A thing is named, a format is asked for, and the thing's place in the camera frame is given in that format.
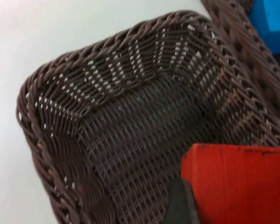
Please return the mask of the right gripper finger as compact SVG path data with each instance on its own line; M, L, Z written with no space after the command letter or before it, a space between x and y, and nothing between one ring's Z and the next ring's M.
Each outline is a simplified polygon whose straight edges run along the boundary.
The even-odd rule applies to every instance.
M167 224L199 224L195 199L190 184L177 178L169 183Z

